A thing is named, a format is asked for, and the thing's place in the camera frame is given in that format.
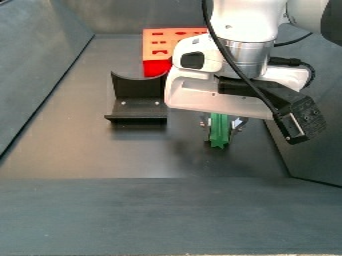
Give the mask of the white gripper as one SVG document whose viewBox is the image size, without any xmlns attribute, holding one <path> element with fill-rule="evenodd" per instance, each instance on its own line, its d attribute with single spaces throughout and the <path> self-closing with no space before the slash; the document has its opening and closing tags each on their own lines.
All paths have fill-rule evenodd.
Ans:
<svg viewBox="0 0 342 256">
<path fill-rule="evenodd" d="M 232 53 L 232 60 L 248 79 L 273 81 L 296 92 L 308 82 L 310 72 L 303 67 L 268 64 L 272 42 L 233 42 L 221 40 Z M 223 59 L 208 34 L 183 39 L 175 46 L 172 67 L 165 80 L 164 102 L 169 108 L 203 112 L 200 127 L 208 127 L 208 113 L 237 117 L 231 131 L 239 132 L 248 118 L 272 119 L 271 110 L 255 96 L 233 90 L 219 92 L 219 79 L 240 82 L 237 74 Z"/>
</svg>

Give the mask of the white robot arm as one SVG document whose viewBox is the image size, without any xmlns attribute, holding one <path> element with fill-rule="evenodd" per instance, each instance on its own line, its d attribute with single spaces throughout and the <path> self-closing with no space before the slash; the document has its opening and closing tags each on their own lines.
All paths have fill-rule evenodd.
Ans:
<svg viewBox="0 0 342 256">
<path fill-rule="evenodd" d="M 277 27 L 288 23 L 342 46 L 342 0 L 212 0 L 208 32 L 175 47 L 165 81 L 168 107 L 271 119 L 291 142 L 326 126 L 299 90 L 307 72 L 269 59 Z"/>
</svg>

